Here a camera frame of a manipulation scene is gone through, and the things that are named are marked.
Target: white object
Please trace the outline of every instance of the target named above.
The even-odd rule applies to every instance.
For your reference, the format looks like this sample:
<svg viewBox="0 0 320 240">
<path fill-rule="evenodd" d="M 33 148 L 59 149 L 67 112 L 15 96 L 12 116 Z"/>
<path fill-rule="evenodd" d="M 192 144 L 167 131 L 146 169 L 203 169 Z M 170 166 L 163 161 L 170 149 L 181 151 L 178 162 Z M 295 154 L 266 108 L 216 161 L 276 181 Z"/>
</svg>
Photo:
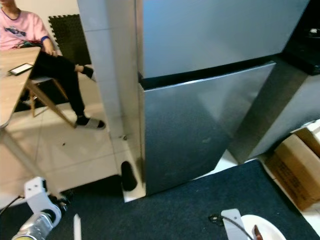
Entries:
<svg viewBox="0 0 320 240">
<path fill-rule="evenodd" d="M 28 69 L 30 69 L 32 67 L 33 66 L 31 64 L 25 63 L 25 64 L 23 64 L 21 66 L 18 66 L 16 68 L 12 69 L 11 72 L 14 73 L 14 74 L 19 74 L 19 73 L 21 73 L 23 71 L 26 71 L 26 70 L 28 70 Z"/>
<path fill-rule="evenodd" d="M 74 240 L 81 240 L 81 218 L 78 214 L 73 217 L 73 237 Z"/>
<path fill-rule="evenodd" d="M 254 227 L 258 227 L 259 232 L 264 240 L 286 240 L 285 236 L 268 220 L 256 215 L 244 215 L 241 217 L 244 229 L 254 239 Z"/>
<path fill-rule="evenodd" d="M 55 219 L 52 226 L 55 227 L 60 222 L 62 214 L 59 207 L 50 201 L 44 182 L 45 179 L 39 176 L 27 181 L 24 184 L 24 198 L 34 214 L 43 210 L 53 211 Z"/>
<path fill-rule="evenodd" d="M 234 222 L 236 222 L 237 224 L 239 224 L 241 227 L 244 228 L 241 214 L 237 208 L 223 210 L 221 212 L 221 216 L 229 218 L 230 220 L 233 220 Z M 224 228 L 225 228 L 228 240 L 247 240 L 247 235 L 239 227 L 234 225 L 232 222 L 224 218 L 223 224 L 224 224 Z"/>
</svg>

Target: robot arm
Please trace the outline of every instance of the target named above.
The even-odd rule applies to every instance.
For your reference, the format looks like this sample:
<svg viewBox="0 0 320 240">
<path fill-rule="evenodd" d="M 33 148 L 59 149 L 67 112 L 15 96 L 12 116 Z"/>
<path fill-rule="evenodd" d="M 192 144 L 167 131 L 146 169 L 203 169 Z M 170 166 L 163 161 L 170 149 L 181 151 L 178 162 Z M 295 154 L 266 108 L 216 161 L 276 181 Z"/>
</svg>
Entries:
<svg viewBox="0 0 320 240">
<path fill-rule="evenodd" d="M 24 197 L 33 215 L 12 240 L 44 240 L 60 222 L 69 201 L 47 195 L 46 181 L 39 176 L 24 184 Z"/>
</svg>

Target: black pants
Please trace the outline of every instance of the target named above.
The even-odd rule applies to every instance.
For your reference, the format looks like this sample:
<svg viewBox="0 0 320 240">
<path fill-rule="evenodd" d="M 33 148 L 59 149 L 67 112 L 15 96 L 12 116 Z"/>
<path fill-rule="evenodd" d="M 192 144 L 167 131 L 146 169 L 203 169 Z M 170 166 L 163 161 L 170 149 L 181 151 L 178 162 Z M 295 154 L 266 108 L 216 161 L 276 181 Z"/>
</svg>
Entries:
<svg viewBox="0 0 320 240">
<path fill-rule="evenodd" d="M 77 116 L 83 115 L 85 105 L 81 97 L 75 64 L 63 56 L 50 56 L 41 51 L 34 65 L 33 76 L 56 79 L 63 87 L 70 105 Z"/>
</svg>

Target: refrigerator door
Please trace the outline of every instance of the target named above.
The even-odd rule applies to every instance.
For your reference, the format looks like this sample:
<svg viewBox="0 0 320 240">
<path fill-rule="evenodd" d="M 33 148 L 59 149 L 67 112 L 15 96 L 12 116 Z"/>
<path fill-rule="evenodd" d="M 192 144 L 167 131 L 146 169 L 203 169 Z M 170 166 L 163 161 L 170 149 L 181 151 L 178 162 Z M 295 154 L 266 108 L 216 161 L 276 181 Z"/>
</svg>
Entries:
<svg viewBox="0 0 320 240">
<path fill-rule="evenodd" d="M 144 78 L 280 53 L 309 0 L 137 0 Z"/>
<path fill-rule="evenodd" d="M 140 88 L 147 194 L 215 168 L 274 64 L 150 90 Z"/>
</svg>

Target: black cable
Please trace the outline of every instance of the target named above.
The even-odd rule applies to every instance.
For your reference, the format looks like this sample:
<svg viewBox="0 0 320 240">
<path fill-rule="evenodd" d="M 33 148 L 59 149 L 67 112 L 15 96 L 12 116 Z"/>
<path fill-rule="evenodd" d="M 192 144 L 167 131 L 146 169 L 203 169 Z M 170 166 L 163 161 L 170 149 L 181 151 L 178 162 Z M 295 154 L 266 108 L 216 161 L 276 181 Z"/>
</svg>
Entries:
<svg viewBox="0 0 320 240">
<path fill-rule="evenodd" d="M 7 210 L 15 201 L 17 201 L 18 199 L 24 199 L 24 198 L 25 198 L 24 196 L 19 195 L 15 199 L 13 199 L 7 206 L 4 207 L 4 209 L 0 211 L 0 217 L 5 212 L 5 210 Z"/>
<path fill-rule="evenodd" d="M 228 222 L 232 223 L 233 225 L 235 225 L 237 228 L 239 228 L 245 235 L 247 235 L 247 237 L 250 239 L 250 240 L 254 240 L 250 235 L 249 233 L 247 233 L 247 231 L 242 227 L 240 226 L 238 223 L 236 223 L 235 221 L 233 221 L 232 219 L 226 217 L 226 216 L 222 216 L 222 215 L 217 215 L 217 214 L 213 214 L 213 215 L 210 215 L 209 216 L 209 220 L 212 222 L 212 223 L 215 223 L 215 224 L 218 224 L 219 223 L 217 222 L 217 220 L 222 220 L 222 219 L 225 219 L 227 220 Z"/>
</svg>

